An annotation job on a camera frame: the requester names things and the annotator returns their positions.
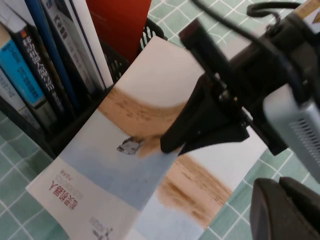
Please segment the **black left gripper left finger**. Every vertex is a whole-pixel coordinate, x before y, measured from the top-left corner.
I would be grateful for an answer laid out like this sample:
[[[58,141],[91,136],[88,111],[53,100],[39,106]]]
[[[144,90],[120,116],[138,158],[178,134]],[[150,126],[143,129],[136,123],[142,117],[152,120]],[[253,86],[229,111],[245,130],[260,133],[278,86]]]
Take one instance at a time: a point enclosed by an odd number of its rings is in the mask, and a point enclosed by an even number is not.
[[[282,195],[279,181],[269,178],[254,181],[249,215],[254,240],[279,240]]]

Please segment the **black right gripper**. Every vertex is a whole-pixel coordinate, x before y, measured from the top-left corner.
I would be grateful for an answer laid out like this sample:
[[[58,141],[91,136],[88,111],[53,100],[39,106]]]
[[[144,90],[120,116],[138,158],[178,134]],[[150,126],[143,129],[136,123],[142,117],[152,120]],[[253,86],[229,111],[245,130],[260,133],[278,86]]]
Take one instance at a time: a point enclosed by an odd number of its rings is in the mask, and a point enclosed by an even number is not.
[[[273,155],[287,148],[271,128],[263,113],[263,99],[277,84],[272,70],[267,70],[261,51],[250,44],[231,60],[213,42],[195,19],[179,33],[182,44],[192,53],[208,76],[226,84],[238,103],[253,117],[250,126]],[[160,138],[160,149],[168,154],[182,147],[180,155],[204,147],[241,143],[250,137],[241,125],[240,108],[231,97],[220,98],[222,86],[202,75],[184,108]]]

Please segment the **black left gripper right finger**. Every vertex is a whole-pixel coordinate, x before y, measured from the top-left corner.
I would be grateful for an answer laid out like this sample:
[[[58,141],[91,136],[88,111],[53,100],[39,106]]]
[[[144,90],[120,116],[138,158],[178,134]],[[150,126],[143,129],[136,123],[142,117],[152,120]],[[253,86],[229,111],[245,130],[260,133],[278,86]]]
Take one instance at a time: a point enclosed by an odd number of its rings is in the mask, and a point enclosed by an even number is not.
[[[320,195],[291,177],[281,177],[280,240],[320,238]]]

